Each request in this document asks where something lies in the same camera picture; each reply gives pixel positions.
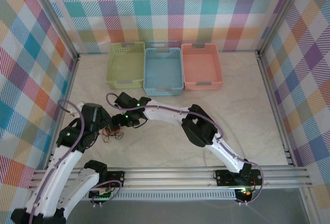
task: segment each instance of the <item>plaid wall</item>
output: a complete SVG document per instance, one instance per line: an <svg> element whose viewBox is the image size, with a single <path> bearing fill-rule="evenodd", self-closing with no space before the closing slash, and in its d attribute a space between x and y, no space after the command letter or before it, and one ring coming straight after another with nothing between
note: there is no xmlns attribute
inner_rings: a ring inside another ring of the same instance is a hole
<svg viewBox="0 0 330 224"><path fill-rule="evenodd" d="M295 0L265 63L300 166L330 218L330 0Z"/></svg>
<svg viewBox="0 0 330 224"><path fill-rule="evenodd" d="M278 0L50 0L78 51L109 42L213 41L225 51L255 50Z"/></svg>
<svg viewBox="0 0 330 224"><path fill-rule="evenodd" d="M38 0L0 0L0 223L44 163L72 66Z"/></svg>
<svg viewBox="0 0 330 224"><path fill-rule="evenodd" d="M273 14L271 15L268 23L267 23L267 26L265 28L265 30L263 31L263 34L261 36L261 39L259 41L259 44L257 46L257 49L256 50L260 50L261 47L262 47L262 44L266 38L266 36L268 35L269 31L270 31L270 28L273 26L274 22L275 22L275 19L277 18L277 15L279 13L279 11L281 10L282 8L282 5L284 4L284 0L279 0L274 11L273 11Z"/></svg>

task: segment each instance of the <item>blue plastic basket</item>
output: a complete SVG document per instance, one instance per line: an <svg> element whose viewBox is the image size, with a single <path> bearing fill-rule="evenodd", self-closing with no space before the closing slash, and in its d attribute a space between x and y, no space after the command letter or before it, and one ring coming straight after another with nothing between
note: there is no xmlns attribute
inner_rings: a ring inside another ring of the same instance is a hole
<svg viewBox="0 0 330 224"><path fill-rule="evenodd" d="M181 49L145 50L143 88L148 96L180 95L184 88Z"/></svg>

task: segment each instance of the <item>aluminum rail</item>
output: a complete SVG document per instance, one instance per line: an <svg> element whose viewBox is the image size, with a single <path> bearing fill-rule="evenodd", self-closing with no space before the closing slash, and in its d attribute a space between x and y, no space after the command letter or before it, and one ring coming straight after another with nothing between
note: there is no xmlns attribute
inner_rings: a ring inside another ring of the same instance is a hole
<svg viewBox="0 0 330 224"><path fill-rule="evenodd" d="M66 187L78 177L82 168L75 168ZM264 188L311 187L307 169L293 166L262 166L265 174ZM238 186L218 187L213 173L225 167L136 167L108 168L109 171L125 171L122 190L185 190L185 189L236 189ZM45 170L36 170L30 190L39 185Z"/></svg>

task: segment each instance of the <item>basket handle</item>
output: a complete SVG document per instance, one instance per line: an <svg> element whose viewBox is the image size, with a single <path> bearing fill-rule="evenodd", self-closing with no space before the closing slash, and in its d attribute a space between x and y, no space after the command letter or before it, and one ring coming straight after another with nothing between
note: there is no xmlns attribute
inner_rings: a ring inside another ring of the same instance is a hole
<svg viewBox="0 0 330 224"><path fill-rule="evenodd" d="M205 43L193 43L193 44L191 44L191 46L194 49L204 49L205 48Z"/></svg>
<svg viewBox="0 0 330 224"><path fill-rule="evenodd" d="M159 52L169 52L169 51L170 51L169 47L157 47L156 48L157 53L159 53Z"/></svg>
<svg viewBox="0 0 330 224"><path fill-rule="evenodd" d="M117 81L117 84L133 84L132 80L127 80L127 81Z"/></svg>
<svg viewBox="0 0 330 224"><path fill-rule="evenodd" d="M210 86L210 85L212 85L212 82L203 82L203 81L200 81L200 82L196 82L196 85L197 86Z"/></svg>
<svg viewBox="0 0 330 224"><path fill-rule="evenodd" d="M122 42L121 46L122 47L134 47L135 44L133 42Z"/></svg>
<svg viewBox="0 0 330 224"><path fill-rule="evenodd" d="M157 88L156 91L172 91L172 88Z"/></svg>
<svg viewBox="0 0 330 224"><path fill-rule="evenodd" d="M168 42L154 42L154 47L168 47L169 43Z"/></svg>

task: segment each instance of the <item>green plastic basket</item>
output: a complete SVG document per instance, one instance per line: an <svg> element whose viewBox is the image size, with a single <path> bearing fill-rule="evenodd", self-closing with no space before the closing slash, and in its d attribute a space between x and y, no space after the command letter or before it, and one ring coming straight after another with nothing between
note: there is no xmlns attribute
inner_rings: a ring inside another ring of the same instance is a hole
<svg viewBox="0 0 330 224"><path fill-rule="evenodd" d="M112 89L143 87L144 42L110 47L107 83Z"/></svg>

